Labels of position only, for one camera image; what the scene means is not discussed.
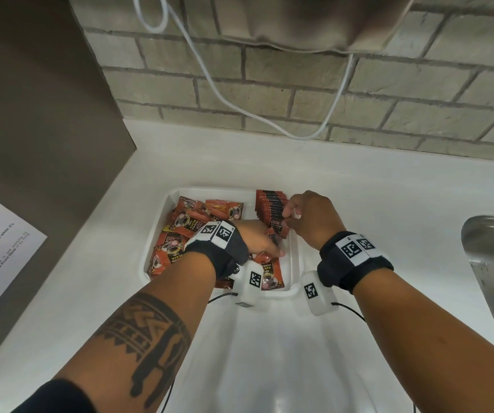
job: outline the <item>brick wall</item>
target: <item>brick wall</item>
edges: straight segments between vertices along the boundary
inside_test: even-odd
[[[147,34],[132,0],[70,0],[125,117],[274,133],[227,109],[179,30]],[[223,41],[211,0],[169,0],[225,98],[295,134],[324,118],[346,59]],[[142,0],[159,22],[159,0]],[[356,56],[320,138],[494,159],[494,0],[416,0],[388,48]]]

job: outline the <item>finger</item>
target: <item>finger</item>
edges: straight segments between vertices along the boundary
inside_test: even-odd
[[[279,249],[279,247],[272,242],[270,238],[264,246],[264,252],[270,255],[272,258],[279,258],[280,256],[285,256],[285,251]]]
[[[283,226],[287,226],[293,230],[297,230],[300,225],[300,219],[295,219],[294,217],[290,217],[282,221]]]
[[[287,217],[291,217],[293,215],[293,211],[296,210],[298,215],[302,212],[302,204],[304,202],[304,194],[295,194],[293,195],[285,207],[283,208],[282,216],[287,219]]]

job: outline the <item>brown wall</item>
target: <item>brown wall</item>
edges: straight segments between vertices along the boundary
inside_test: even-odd
[[[0,202],[48,236],[0,344],[134,150],[67,0],[0,0]]]

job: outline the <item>white countertop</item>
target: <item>white countertop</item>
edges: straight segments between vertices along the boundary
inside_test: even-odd
[[[376,242],[399,275],[494,344],[494,321],[460,238],[468,218],[494,215],[494,162],[126,124],[138,151],[0,347],[0,412],[56,374],[141,287],[138,267],[154,212],[180,186],[328,195],[348,229]],[[351,296],[336,294],[357,308]],[[315,404],[319,411],[411,411],[351,313],[313,317],[300,295],[272,299],[259,311],[224,299],[207,308],[169,413],[300,412]]]

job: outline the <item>white power cord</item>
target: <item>white power cord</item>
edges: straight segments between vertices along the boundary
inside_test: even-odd
[[[136,10],[136,15],[138,16],[138,19],[141,21],[142,25],[147,29],[148,32],[153,33],[153,34],[161,34],[164,32],[164,30],[166,29],[166,27],[168,25],[169,14],[170,14],[170,16],[173,18],[174,22],[176,23],[176,26],[178,26],[178,28],[182,32],[184,38],[186,39],[186,42],[190,46],[191,51],[194,53],[197,62],[199,62],[199,66],[201,67],[203,74],[207,78],[207,81],[209,82],[210,88],[214,91],[214,93],[216,94],[216,97],[218,97],[218,99],[220,101],[222,101],[224,104],[226,104],[230,109],[235,110],[241,114],[244,114],[245,116],[250,117],[252,119],[258,120],[259,122],[268,124],[271,127],[273,127],[274,129],[280,131],[285,136],[287,136],[291,139],[296,139],[296,140],[314,139],[325,129],[325,126],[329,122],[329,119],[331,118],[331,115],[333,114],[333,110],[335,110],[335,106],[337,105],[337,102],[339,101],[340,96],[342,95],[344,88],[345,88],[345,85],[348,81],[348,76],[350,75],[350,69],[352,68],[352,62],[353,62],[353,55],[352,54],[348,55],[347,66],[344,69],[343,79],[340,82],[340,86],[339,86],[339,89],[337,90],[337,94],[335,95],[335,99],[333,100],[333,103],[331,104],[331,107],[330,107],[329,111],[327,112],[327,115],[326,115],[325,119],[323,120],[323,123],[319,126],[318,130],[316,130],[314,133],[312,133],[309,136],[296,136],[296,135],[289,133],[288,131],[286,131],[282,127],[278,126],[277,124],[275,124],[271,120],[268,120],[268,119],[265,119],[264,117],[260,117],[256,114],[250,113],[247,110],[243,110],[241,107],[238,107],[235,104],[232,104],[228,100],[226,100],[222,96],[222,94],[220,94],[218,89],[216,88],[216,85],[214,84],[214,81],[210,77],[209,71],[207,70],[205,63],[203,62],[201,56],[199,55],[199,52],[197,52],[197,49],[195,48],[195,45],[194,45],[193,41],[191,40],[190,35],[186,31],[186,28],[183,26],[180,18],[174,12],[173,8],[167,3],[167,0],[160,0],[160,1],[161,1],[161,9],[163,11],[163,17],[161,19],[161,23],[158,26],[153,27],[146,22],[143,14],[142,14],[142,7],[140,6],[140,0],[133,0],[134,9]]]

